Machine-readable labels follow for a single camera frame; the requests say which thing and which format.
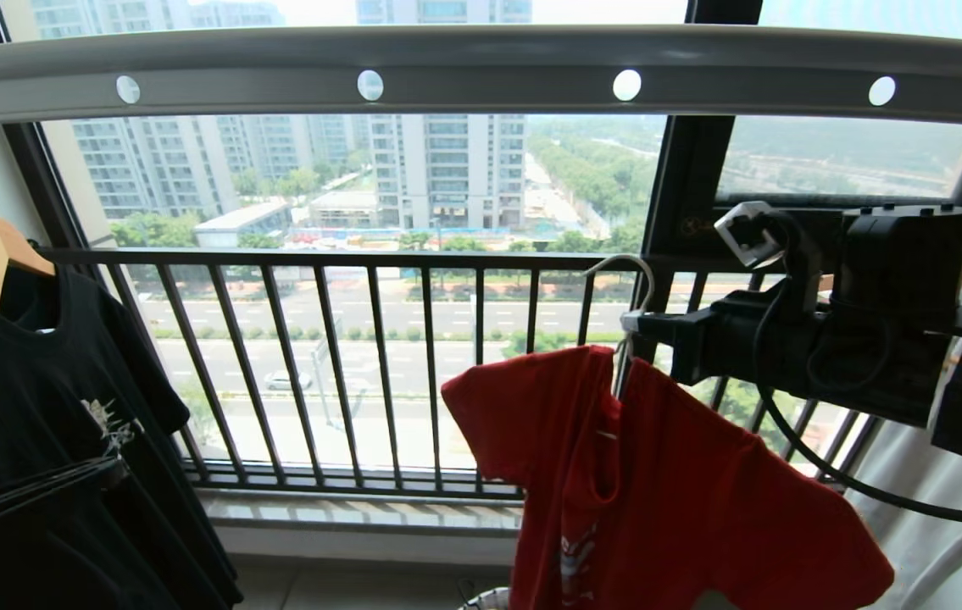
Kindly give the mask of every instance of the high-rise apartment building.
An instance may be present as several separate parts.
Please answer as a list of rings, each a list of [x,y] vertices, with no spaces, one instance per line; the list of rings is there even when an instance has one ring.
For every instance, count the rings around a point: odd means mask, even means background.
[[[191,27],[186,0],[31,0],[41,38]],[[213,117],[71,121],[109,219],[218,216],[239,206]]]
[[[531,0],[358,0],[360,24],[528,23]],[[524,115],[373,115],[380,224],[516,228]]]
[[[210,0],[190,7],[194,27],[283,26],[273,3]],[[229,171],[253,169],[260,179],[278,180],[298,167],[311,167],[313,142],[307,117],[293,115],[225,115],[217,117]]]

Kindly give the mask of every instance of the black cable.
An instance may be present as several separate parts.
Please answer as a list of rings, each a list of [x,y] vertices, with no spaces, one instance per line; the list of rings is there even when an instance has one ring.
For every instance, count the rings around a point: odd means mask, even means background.
[[[823,327],[825,329],[831,323],[832,315],[829,313],[828,318],[823,320]],[[813,385],[821,387],[823,390],[827,391],[837,391],[837,393],[846,393],[846,391],[857,391],[863,389],[866,385],[870,385],[873,381],[876,381],[877,377],[880,377],[883,370],[887,368],[887,363],[890,362],[892,354],[895,352],[895,335],[892,333],[891,323],[888,323],[887,317],[880,317],[880,328],[883,335],[883,348],[880,351],[880,359],[876,360],[876,366],[872,367],[870,374],[866,375],[863,379],[855,381],[852,383],[842,383],[837,385],[837,383],[828,383],[823,381],[818,372],[819,363],[821,362],[823,356],[822,353],[826,349],[826,343],[823,342],[810,353],[809,358],[805,359],[805,374],[809,376]]]
[[[767,327],[767,323],[771,317],[774,317],[775,312],[778,312],[779,305],[782,302],[782,297],[787,293],[790,288],[790,278],[783,278],[779,281],[780,289],[778,294],[775,296],[775,300],[771,301],[767,308],[767,312],[764,313],[763,319],[759,321],[755,330],[755,335],[752,339],[752,375],[756,380],[759,379],[759,351],[763,346],[763,332],[764,328]],[[809,460],[813,466],[820,469],[822,472],[826,472],[832,476],[832,478],[843,485],[849,487],[849,489],[859,491],[861,494],[865,494],[872,499],[876,499],[880,502],[890,503],[892,506],[898,506],[899,508],[914,511],[914,513],[927,514],[929,517],[935,517],[938,519],[946,519],[948,521],[958,521],[962,524],[962,510],[945,508],[943,506],[932,505],[931,503],[918,502],[915,499],[907,498],[904,496],[892,494],[890,491],[884,491],[879,489],[879,487],[873,487],[867,483],[858,481],[854,479],[853,476],[845,474],[841,470],[831,466],[828,461],[819,457],[816,452],[806,445],[804,441],[801,440],[801,435],[796,433],[793,428],[791,428],[789,422],[786,421],[786,416],[783,416],[782,412],[775,405],[774,398],[771,398],[771,391],[766,385],[756,381],[756,390],[759,391],[759,399],[763,401],[764,407],[767,409],[767,413],[770,413],[772,420],[775,420],[775,425],[778,426],[779,432],[786,437],[789,441],[790,446],[795,448],[805,459]]]

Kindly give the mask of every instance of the car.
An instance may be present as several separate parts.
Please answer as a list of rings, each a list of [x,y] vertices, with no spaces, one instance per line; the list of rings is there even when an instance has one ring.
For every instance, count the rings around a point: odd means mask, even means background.
[[[307,390],[308,387],[311,386],[310,375],[307,375],[306,372],[303,371],[298,371],[297,374],[299,375],[299,379],[297,380],[299,381],[299,387],[301,387],[301,390]],[[266,382],[267,390],[292,389],[292,382],[288,379],[288,371],[278,370],[271,372],[271,374],[266,375],[263,382]]]

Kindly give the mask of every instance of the black t-shirt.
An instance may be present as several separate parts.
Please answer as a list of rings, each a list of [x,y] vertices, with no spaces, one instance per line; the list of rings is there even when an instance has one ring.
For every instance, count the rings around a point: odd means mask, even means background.
[[[179,607],[231,607],[242,599],[236,571],[168,439],[189,413],[148,350],[127,310],[88,278],[11,269],[0,304],[0,483],[129,437],[131,476],[98,501],[105,516],[93,502],[82,511],[92,516],[86,535],[108,538],[105,548],[118,549],[109,560],[125,557],[136,582],[147,565]],[[113,530],[127,545],[111,540]]]

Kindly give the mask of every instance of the metal railing bar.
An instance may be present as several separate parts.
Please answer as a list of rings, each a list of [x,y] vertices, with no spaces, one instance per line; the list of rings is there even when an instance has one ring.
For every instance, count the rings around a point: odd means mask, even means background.
[[[759,433],[759,428],[763,426],[763,417],[765,414],[767,414],[767,405],[766,402],[763,402],[763,399],[760,398],[756,401],[755,410],[752,411],[752,417],[748,420],[748,432],[753,434]]]
[[[398,463],[398,433],[394,424],[394,398],[391,397],[391,372],[386,356],[386,337],[383,336],[383,301],[379,294],[379,274],[368,267],[368,293],[371,295],[371,319],[375,323],[375,349],[379,352],[379,379],[383,384],[383,404],[386,407],[386,432],[391,442],[394,463],[394,484],[402,489],[402,466]]]
[[[575,345],[586,345],[586,332],[590,324],[590,305],[593,305],[593,274],[586,275],[582,287],[582,313],[578,316],[578,337]]]
[[[142,342],[145,343],[145,348],[153,357],[153,363],[163,372],[164,366],[162,366],[160,362],[160,355],[156,352],[153,340],[150,335],[148,335],[148,327],[145,325],[145,320],[141,317],[138,302],[135,301],[135,295],[131,292],[131,286],[128,285],[127,278],[123,275],[123,270],[121,270],[118,265],[105,265],[105,267],[108,267],[108,274],[112,275],[112,282],[115,285],[115,290],[120,294],[120,301],[135,320],[138,335],[141,337]],[[194,440],[194,434],[191,434],[189,425],[183,424],[182,428],[179,428],[179,437],[183,440],[183,446],[186,447],[186,455],[190,456],[191,463],[194,463],[194,468],[198,471],[198,478],[205,480],[209,477],[209,472],[206,472],[205,460],[202,460],[201,449],[198,449],[198,443]]]
[[[220,273],[220,267],[209,267],[209,278],[213,281],[213,288],[217,292],[217,304],[220,305],[221,315],[225,316],[225,327],[228,335],[232,337],[232,350],[236,352],[236,362],[240,366],[240,374],[243,374],[243,383],[247,386],[248,397],[251,398],[251,406],[255,410],[255,419],[259,422],[259,429],[263,433],[263,441],[266,441],[266,448],[270,454],[270,463],[274,464],[274,472],[278,481],[284,482],[284,471],[281,470],[281,459],[276,452],[274,442],[274,432],[270,429],[270,420],[266,417],[266,406],[263,405],[263,397],[259,393],[259,383],[255,379],[255,372],[251,370],[251,359],[247,356],[247,347],[243,344],[243,332],[240,324],[236,321],[236,310],[232,307],[232,298],[228,295],[228,286],[225,285],[225,276]]]
[[[296,414],[299,416],[299,425],[303,429],[303,441],[307,444],[307,455],[311,459],[314,479],[321,485],[323,483],[322,467],[319,464],[318,449],[314,447],[314,432],[311,430],[311,417],[310,413],[307,412],[307,401],[303,398],[303,388],[299,385],[299,369],[296,367],[296,356],[292,352],[288,324],[286,324],[284,312],[281,310],[281,295],[278,292],[278,286],[276,286],[274,268],[264,265],[260,267],[260,270],[263,274],[263,283],[266,286],[266,300],[270,302],[270,313],[274,316],[274,328],[278,333],[278,342],[281,344],[284,368],[288,372],[288,385],[292,388],[292,397],[296,401]]]
[[[801,439],[805,435],[805,430],[809,428],[809,422],[813,420],[813,416],[816,413],[816,407],[819,406],[819,401],[814,401],[814,399],[807,399],[805,404],[801,407],[801,414],[798,415],[798,421],[793,425],[793,431],[798,433],[798,439]],[[781,452],[782,459],[790,461],[793,459],[793,454],[798,449],[790,444],[790,441],[786,441],[786,445]]]
[[[843,443],[846,441],[846,436],[849,436],[849,431],[853,429],[854,424],[857,422],[858,413],[850,410],[846,413],[846,417],[842,420],[842,425],[838,426],[838,433],[834,435],[834,439],[831,440],[831,444],[826,449],[826,454],[823,454],[823,461],[826,463],[834,463],[834,458],[838,457],[838,451],[842,449]],[[817,481],[822,482],[826,478],[823,471],[816,470]]]
[[[540,269],[530,271],[530,312],[526,317],[526,354],[534,352],[534,340],[537,336],[537,293],[541,278]]]
[[[431,270],[422,269],[421,290],[424,298],[424,350],[427,354],[427,395],[431,399],[431,455],[435,464],[435,485],[442,490],[442,468],[439,467],[439,406],[435,387],[435,332],[431,328]]]
[[[353,460],[353,478],[356,486],[364,486],[364,475],[360,472],[360,460],[356,453],[356,433],[353,432],[353,413],[348,406],[348,391],[345,389],[345,374],[342,371],[342,355],[337,348],[337,329],[334,327],[334,312],[330,305],[330,289],[326,286],[325,267],[314,267],[314,286],[319,293],[319,308],[322,309],[322,324],[326,327],[326,348],[330,352],[330,366],[334,370],[337,386],[337,399],[342,407],[342,425],[345,426],[345,439],[348,440],[348,455]]]
[[[706,290],[706,278],[709,274],[695,274],[695,281],[691,285],[691,294],[687,297],[687,312],[698,311],[698,305],[703,301],[703,291]]]
[[[484,364],[484,269],[474,271],[476,277],[476,324],[473,327],[474,354],[473,364],[481,366]],[[484,479],[481,478],[481,467],[476,468],[475,490],[478,494],[484,493]]]
[[[726,397],[726,386],[729,385],[729,378],[722,375],[718,378],[718,385],[714,386],[714,394],[710,395],[710,410],[717,413],[721,409],[721,399]]]
[[[584,255],[568,253],[462,253],[462,252],[298,252],[287,250],[252,250],[252,248],[174,248],[122,247],[75,250],[74,248],[43,248],[42,253],[55,263],[84,263],[85,265],[248,265],[284,267],[406,267],[419,269],[512,269],[546,271],[585,271],[605,259],[604,254]],[[689,271],[689,273],[746,274],[748,268],[731,258],[685,258],[685,256],[653,255],[644,258],[659,270]],[[628,260],[613,260],[605,267],[609,271],[639,271]],[[781,266],[772,265],[763,273],[780,273]]]
[[[240,459],[240,452],[236,450],[236,441],[232,439],[232,431],[229,429],[228,420],[225,419],[225,410],[220,406],[220,398],[214,390],[213,380],[209,378],[209,370],[206,368],[205,359],[202,357],[202,350],[198,348],[197,339],[194,337],[194,329],[191,329],[191,320],[186,316],[186,309],[183,308],[182,298],[179,297],[179,289],[175,288],[175,277],[172,277],[171,269],[161,263],[156,266],[160,277],[160,283],[164,285],[164,292],[168,297],[172,313],[175,314],[175,323],[179,325],[180,335],[183,335],[183,343],[186,343],[186,351],[191,356],[191,363],[194,364],[194,371],[197,372],[198,381],[202,383],[202,391],[205,391],[206,399],[209,401],[209,410],[213,412],[214,420],[220,428],[221,440],[225,442],[225,450],[228,452],[229,459],[232,460],[232,468],[236,471],[236,476],[241,482],[247,481],[247,471],[244,470],[243,461]]]
[[[846,457],[842,458],[841,464],[838,464],[838,470],[845,472],[845,474],[852,474],[850,471],[853,470],[857,460],[864,454],[869,441],[876,435],[881,425],[883,425],[883,420],[879,417],[869,416],[865,420],[865,424],[861,425],[861,429],[857,432],[853,445],[850,445],[849,452],[846,452]]]

